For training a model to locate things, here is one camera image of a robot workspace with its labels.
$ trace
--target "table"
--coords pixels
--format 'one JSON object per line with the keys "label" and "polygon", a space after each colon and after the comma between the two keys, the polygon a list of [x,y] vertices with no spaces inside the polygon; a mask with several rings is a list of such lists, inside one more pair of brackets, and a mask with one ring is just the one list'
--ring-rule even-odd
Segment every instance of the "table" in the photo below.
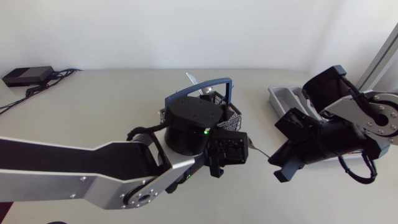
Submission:
{"label": "table", "polygon": [[[187,71],[199,82],[232,78],[241,131],[268,154],[286,138],[274,127],[278,116],[267,87],[302,86],[311,78],[283,70]],[[79,147],[123,141],[136,126],[158,124],[164,98],[189,85],[185,70],[77,72],[0,116],[0,136]],[[0,105],[19,100],[25,89],[0,83]],[[225,167],[221,178],[202,167],[173,194],[163,192],[142,208],[102,210],[80,199],[16,202],[3,223],[396,223],[397,157],[392,146],[376,161],[379,175],[371,185],[355,182],[336,161],[305,166],[281,184],[273,175],[278,167],[250,150],[246,164]],[[361,160],[348,165],[369,175]]]}

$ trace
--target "wire basket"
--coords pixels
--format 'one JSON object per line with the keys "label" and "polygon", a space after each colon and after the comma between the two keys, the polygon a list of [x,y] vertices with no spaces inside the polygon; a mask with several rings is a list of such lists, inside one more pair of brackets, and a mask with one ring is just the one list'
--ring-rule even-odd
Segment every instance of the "wire basket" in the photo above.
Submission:
{"label": "wire basket", "polygon": [[[219,94],[215,91],[214,97],[211,99],[211,102],[217,105],[225,105],[225,100],[223,95]],[[228,110],[231,113],[231,117],[227,121],[223,121],[217,124],[217,127],[222,128],[226,131],[239,131],[241,129],[242,124],[242,114],[236,109],[236,107],[230,103],[228,106]],[[160,110],[160,122],[163,123],[165,121],[165,110]]]}

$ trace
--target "black cylindrical motor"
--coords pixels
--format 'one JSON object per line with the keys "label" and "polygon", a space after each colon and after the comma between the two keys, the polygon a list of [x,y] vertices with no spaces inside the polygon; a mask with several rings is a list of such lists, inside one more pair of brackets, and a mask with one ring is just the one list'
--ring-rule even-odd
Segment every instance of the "black cylindrical motor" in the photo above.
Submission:
{"label": "black cylindrical motor", "polygon": [[166,108],[165,119],[170,126],[165,141],[179,154],[198,155],[205,149],[222,115],[219,105],[196,97],[181,97]]}

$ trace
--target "power cord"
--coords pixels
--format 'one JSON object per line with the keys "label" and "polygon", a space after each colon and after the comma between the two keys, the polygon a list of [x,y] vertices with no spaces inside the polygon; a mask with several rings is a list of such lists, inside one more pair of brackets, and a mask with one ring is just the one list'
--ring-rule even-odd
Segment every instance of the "power cord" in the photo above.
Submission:
{"label": "power cord", "polygon": [[53,72],[51,74],[51,80],[57,80],[56,82],[51,83],[51,84],[36,86],[36,87],[27,89],[26,90],[26,94],[25,94],[25,98],[17,100],[17,101],[15,101],[13,103],[10,103],[10,104],[6,105],[6,106],[0,107],[0,110],[1,110],[0,115],[5,113],[7,110],[11,109],[13,106],[18,105],[19,103],[22,103],[23,101],[29,99],[30,97],[32,97],[32,96],[34,96],[36,94],[39,94],[39,93],[43,92],[44,90],[46,90],[46,89],[48,89],[48,88],[50,88],[52,86],[55,86],[61,80],[63,80],[64,78],[68,77],[69,75],[71,75],[75,71],[81,71],[81,70],[77,69],[77,68],[68,68],[68,69],[64,69],[64,70],[59,71],[59,72]]}

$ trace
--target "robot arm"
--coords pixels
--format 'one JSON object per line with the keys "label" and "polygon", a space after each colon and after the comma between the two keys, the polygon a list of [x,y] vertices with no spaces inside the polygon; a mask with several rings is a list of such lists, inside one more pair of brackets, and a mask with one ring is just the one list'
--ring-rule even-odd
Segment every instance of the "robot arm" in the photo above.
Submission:
{"label": "robot arm", "polygon": [[[226,97],[186,96],[220,83],[226,83]],[[202,166],[220,177],[220,167],[248,157],[248,137],[238,132],[240,112],[229,103],[231,88],[231,79],[220,78],[184,89],[166,98],[160,125],[135,128],[128,141],[96,149],[0,138],[0,201],[83,198],[103,209],[138,208],[163,191],[172,193]]]}
{"label": "robot arm", "polygon": [[[274,172],[281,182],[289,181],[305,164],[336,156],[346,173],[358,182],[370,184],[376,178],[373,160],[398,141],[398,96],[377,91],[360,93],[345,75],[341,66],[334,66],[303,86],[304,96],[323,120],[293,108],[275,124],[289,139],[269,159],[269,163],[281,167]],[[362,150],[370,178],[352,173],[344,162],[343,154],[357,150]]]}

